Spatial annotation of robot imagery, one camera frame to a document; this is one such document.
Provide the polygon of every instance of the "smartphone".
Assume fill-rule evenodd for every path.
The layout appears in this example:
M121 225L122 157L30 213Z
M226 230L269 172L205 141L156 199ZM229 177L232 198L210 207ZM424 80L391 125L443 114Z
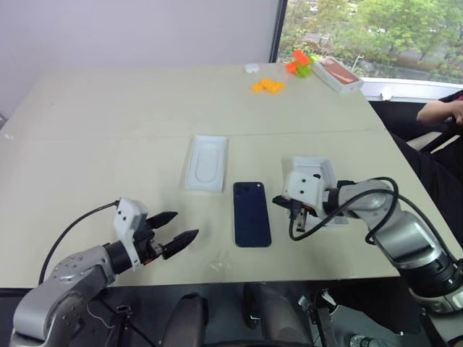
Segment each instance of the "smartphone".
M272 243L266 193L260 182L233 184L234 241L238 247L268 247Z

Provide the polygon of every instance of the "table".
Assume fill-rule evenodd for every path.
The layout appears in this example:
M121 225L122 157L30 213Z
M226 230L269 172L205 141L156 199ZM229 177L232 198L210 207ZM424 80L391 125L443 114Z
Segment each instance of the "table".
M292 156L330 158L338 179L397 180L462 251L429 196L360 93L339 96L317 77L299 80L282 66L58 71L39 82L0 133L0 287L35 286L47 251L76 217L117 197L145 203L152 214L179 215L159 229L168 241L199 228L196 240L167 261L118 277L120 286L329 280L395 276L365 225L351 220L300 242L288 216L271 203ZM278 95L254 94L260 78L283 80ZM223 193L187 191L184 175L194 134L228 137ZM234 245L232 184L261 181L272 245ZM115 241L114 210L77 225L51 265L96 244Z

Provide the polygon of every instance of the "window frame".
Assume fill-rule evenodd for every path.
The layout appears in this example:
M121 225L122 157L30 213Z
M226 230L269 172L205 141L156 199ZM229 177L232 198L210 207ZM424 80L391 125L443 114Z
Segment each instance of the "window frame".
M288 0L279 0L275 30L268 62L276 63L284 25ZM405 103L427 103L463 90L463 84L431 82L425 80L402 80L396 78L363 77L362 93L369 101L384 101L383 92L392 95L389 101Z

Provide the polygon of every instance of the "wall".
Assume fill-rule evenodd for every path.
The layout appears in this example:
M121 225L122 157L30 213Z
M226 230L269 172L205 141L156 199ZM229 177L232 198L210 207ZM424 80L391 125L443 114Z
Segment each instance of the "wall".
M278 0L0 0L0 113L53 67L267 62Z

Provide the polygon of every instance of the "window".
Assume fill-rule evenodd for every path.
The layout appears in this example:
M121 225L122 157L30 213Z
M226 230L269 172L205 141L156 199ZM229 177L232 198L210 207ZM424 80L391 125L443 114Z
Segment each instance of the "window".
M277 60L295 49L361 77L461 84L463 0L287 0Z

